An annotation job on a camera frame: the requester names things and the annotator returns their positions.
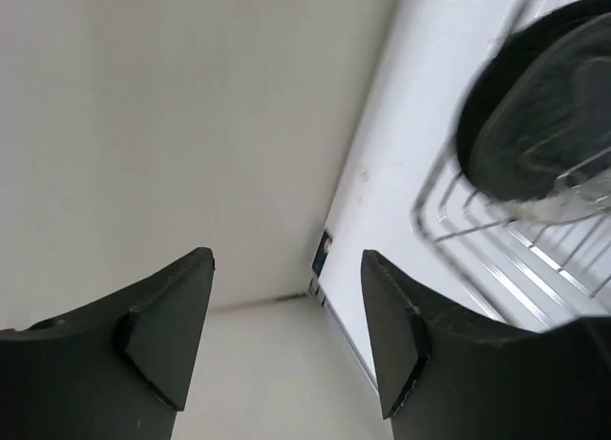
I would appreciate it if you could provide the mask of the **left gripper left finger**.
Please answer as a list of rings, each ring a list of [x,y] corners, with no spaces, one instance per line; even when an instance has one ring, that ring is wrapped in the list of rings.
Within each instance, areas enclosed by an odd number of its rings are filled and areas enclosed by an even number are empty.
[[[200,247],[97,301],[3,330],[2,437],[170,438],[213,277],[213,253]]]

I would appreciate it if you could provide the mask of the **black round plate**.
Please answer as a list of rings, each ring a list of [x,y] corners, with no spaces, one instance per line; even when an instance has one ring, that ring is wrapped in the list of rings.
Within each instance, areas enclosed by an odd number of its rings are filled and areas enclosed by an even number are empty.
[[[540,58],[563,36],[609,12],[610,0],[578,0],[548,12],[507,37],[466,93],[455,123],[454,149],[466,177],[471,175],[470,157],[485,123],[512,97],[525,96]]]

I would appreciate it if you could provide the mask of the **clear glass plate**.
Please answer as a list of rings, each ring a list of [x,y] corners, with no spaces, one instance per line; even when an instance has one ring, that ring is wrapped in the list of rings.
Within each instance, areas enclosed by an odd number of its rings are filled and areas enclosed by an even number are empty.
[[[560,224],[610,208],[610,14],[543,55],[521,99],[485,123],[473,188],[514,219]]]

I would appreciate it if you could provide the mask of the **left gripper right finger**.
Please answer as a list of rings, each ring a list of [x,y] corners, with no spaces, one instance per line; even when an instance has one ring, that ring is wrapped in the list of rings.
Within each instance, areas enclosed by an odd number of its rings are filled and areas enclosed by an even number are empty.
[[[480,315],[374,250],[361,284],[382,414],[397,439],[606,439],[610,320],[537,333]]]

